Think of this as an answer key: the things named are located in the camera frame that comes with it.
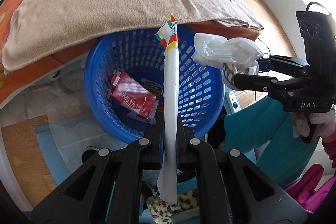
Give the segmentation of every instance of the beige blanket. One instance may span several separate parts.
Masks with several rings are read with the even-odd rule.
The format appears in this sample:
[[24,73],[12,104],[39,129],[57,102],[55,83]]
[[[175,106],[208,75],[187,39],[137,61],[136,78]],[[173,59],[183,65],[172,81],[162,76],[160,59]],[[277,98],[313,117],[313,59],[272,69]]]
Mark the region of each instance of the beige blanket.
[[23,0],[2,51],[7,71],[89,39],[122,30],[217,20],[225,26],[263,27],[243,0]]

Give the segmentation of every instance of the red box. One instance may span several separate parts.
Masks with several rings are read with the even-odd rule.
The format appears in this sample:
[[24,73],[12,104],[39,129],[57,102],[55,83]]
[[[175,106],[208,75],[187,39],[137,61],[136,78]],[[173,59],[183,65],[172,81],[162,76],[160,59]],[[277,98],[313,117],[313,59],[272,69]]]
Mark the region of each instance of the red box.
[[147,119],[151,114],[156,97],[123,70],[109,75],[112,84],[111,97],[129,110]]

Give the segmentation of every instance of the triangular cutout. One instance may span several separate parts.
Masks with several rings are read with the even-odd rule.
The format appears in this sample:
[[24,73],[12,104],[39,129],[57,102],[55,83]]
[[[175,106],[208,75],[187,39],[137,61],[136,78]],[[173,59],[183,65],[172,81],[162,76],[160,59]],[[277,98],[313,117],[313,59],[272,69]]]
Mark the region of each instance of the triangular cutout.
[[96,167],[92,165],[65,190],[64,194],[76,200],[83,200],[95,170]]
[[250,168],[245,166],[243,167],[243,171],[256,201],[262,201],[275,194],[275,190],[258,177]]

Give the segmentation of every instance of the crumpled plastic bag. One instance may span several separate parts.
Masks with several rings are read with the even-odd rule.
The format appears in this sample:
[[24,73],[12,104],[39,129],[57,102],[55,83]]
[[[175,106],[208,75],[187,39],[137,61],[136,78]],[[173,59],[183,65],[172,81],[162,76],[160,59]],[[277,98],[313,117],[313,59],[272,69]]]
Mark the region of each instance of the crumpled plastic bag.
[[225,63],[235,65],[237,70],[246,70],[263,56],[255,42],[243,37],[227,40],[220,35],[196,33],[194,46],[195,62],[218,69],[223,69]]

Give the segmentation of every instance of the fuzzy leopard print slipper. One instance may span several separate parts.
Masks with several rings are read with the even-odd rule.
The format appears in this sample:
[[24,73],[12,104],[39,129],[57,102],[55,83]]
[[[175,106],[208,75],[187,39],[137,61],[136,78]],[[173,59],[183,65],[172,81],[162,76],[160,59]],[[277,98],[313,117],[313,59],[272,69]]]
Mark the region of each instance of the fuzzy leopard print slipper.
[[157,224],[169,223],[169,217],[199,206],[198,192],[192,190],[177,196],[177,204],[169,204],[158,196],[147,198],[147,207]]

